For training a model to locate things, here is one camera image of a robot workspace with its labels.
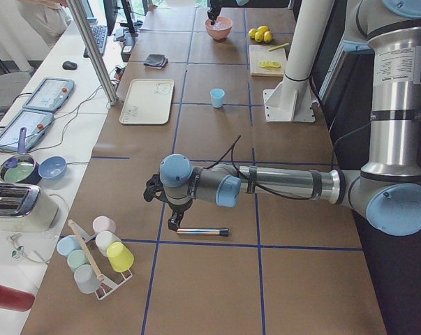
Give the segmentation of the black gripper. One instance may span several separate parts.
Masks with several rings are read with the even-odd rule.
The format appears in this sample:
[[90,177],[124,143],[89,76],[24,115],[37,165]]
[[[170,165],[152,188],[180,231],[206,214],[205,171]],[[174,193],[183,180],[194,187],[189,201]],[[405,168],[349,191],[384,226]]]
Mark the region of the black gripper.
[[143,198],[146,202],[151,202],[154,198],[156,198],[157,200],[168,204],[169,208],[173,210],[171,217],[168,219],[168,229],[172,231],[178,231],[178,229],[180,229],[184,212],[193,204],[192,199],[189,198],[186,198],[186,202],[184,204],[174,204],[169,201],[159,174],[153,174],[146,182]]
[[220,6],[211,6],[207,11],[208,19],[211,21],[215,21],[220,14]]

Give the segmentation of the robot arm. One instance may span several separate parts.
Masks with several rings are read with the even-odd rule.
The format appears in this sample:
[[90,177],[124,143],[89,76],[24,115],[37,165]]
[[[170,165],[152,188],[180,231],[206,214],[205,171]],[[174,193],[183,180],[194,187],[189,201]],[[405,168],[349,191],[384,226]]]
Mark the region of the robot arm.
[[374,53],[369,160],[359,170],[283,170],[215,163],[194,166],[165,157],[144,199],[168,204],[168,227],[179,232],[195,199],[234,207],[241,192],[290,200],[327,200],[348,207],[386,234],[421,230],[421,1],[349,1],[344,45]]
[[208,19],[215,23],[222,8],[236,8],[246,5],[248,2],[249,0],[209,0]]

